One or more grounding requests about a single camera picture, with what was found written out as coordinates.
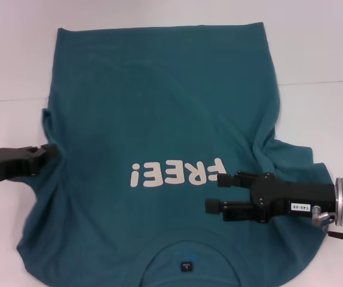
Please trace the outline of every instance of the white lettering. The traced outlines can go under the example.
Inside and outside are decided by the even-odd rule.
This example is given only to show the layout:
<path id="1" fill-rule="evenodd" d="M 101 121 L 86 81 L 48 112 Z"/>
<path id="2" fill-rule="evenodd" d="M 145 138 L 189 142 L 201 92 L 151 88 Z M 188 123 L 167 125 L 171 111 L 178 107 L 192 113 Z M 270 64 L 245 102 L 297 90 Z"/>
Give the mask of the white lettering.
<path id="1" fill-rule="evenodd" d="M 197 169 L 189 163 L 185 163 L 185 167 L 191 172 L 189 175 L 189 181 L 191 184 L 202 185 L 206 183 L 206 171 L 202 161 L 197 163 Z"/>
<path id="2" fill-rule="evenodd" d="M 167 160 L 168 166 L 175 166 L 174 169 L 166 169 L 167 175 L 176 175 L 175 178 L 165 178 L 167 184 L 182 184 L 185 182 L 185 175 L 183 174 L 182 160 Z"/>
<path id="3" fill-rule="evenodd" d="M 160 185 L 164 183 L 162 179 L 160 163 L 145 163 L 143 166 L 146 169 L 152 169 L 149 172 L 144 172 L 143 173 L 144 177 L 154 178 L 153 181 L 144 181 L 143 182 L 144 187 L 159 187 Z"/>
<path id="4" fill-rule="evenodd" d="M 216 158 L 214 160 L 215 166 L 209 166 L 207 168 L 208 172 L 218 172 L 218 173 L 226 173 L 225 167 L 223 166 L 222 160 L 220 158 Z M 216 181 L 217 175 L 209 175 L 210 181 Z"/>
<path id="5" fill-rule="evenodd" d="M 130 178 L 130 186 L 131 187 L 136 187 L 138 184 L 138 177 L 139 177 L 139 173 L 136 172 L 135 170 L 139 170 L 140 169 L 140 165 L 138 163 L 135 163 L 132 168 L 134 169 L 134 171 L 131 172 L 131 178 Z"/>

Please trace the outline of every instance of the shirt label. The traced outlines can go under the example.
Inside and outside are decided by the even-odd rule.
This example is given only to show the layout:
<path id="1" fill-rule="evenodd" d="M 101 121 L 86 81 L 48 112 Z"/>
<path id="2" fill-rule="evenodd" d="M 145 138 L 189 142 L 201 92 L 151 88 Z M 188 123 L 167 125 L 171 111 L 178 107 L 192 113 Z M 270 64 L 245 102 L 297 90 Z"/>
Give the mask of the shirt label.
<path id="1" fill-rule="evenodd" d="M 182 272 L 191 272 L 193 271 L 193 263 L 190 261 L 181 262 L 181 271 Z"/>
<path id="2" fill-rule="evenodd" d="M 291 203 L 291 210 L 311 212 L 311 205 L 302 203 Z"/>

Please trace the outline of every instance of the white table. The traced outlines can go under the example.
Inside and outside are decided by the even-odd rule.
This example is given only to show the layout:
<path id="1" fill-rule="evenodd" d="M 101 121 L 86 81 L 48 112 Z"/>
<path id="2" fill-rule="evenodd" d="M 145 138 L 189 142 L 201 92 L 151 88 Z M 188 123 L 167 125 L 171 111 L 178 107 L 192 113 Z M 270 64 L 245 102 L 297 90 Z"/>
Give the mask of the white table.
<path id="1" fill-rule="evenodd" d="M 310 146 L 343 177 L 343 0 L 0 0 L 0 147 L 45 143 L 57 28 L 240 25 L 264 22 L 281 93 L 277 137 Z M 43 286 L 16 251 L 35 202 L 23 184 L 0 183 L 0 287 Z M 332 230 L 343 228 L 332 227 Z M 287 283 L 343 286 L 343 241 L 326 238 Z"/>

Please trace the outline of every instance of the teal t-shirt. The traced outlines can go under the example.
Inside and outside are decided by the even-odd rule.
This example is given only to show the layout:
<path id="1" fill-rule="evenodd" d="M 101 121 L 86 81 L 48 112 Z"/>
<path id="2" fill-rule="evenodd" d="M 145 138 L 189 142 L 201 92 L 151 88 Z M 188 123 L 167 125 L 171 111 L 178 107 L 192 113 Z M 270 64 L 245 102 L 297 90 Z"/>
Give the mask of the teal t-shirt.
<path id="1" fill-rule="evenodd" d="M 274 139 L 278 112 L 262 23 L 59 29 L 43 125 L 61 157 L 26 180 L 26 269 L 53 287 L 286 283 L 321 230 L 286 216 L 223 222 L 204 206 L 249 199 L 218 188 L 218 172 L 330 182 L 311 149 Z"/>

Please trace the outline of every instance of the t-shirt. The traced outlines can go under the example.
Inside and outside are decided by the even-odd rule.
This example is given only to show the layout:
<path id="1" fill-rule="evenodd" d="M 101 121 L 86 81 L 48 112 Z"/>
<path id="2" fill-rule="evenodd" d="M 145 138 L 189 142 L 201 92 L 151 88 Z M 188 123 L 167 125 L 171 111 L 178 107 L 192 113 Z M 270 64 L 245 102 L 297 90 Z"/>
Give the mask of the t-shirt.
<path id="1" fill-rule="evenodd" d="M 262 23 L 59 29 L 43 126 L 60 157 L 25 179 L 37 203 L 18 250 L 53 287 L 278 286 L 324 235 L 310 220 L 224 222 L 218 173 L 330 182 L 275 140 L 279 96 Z"/>

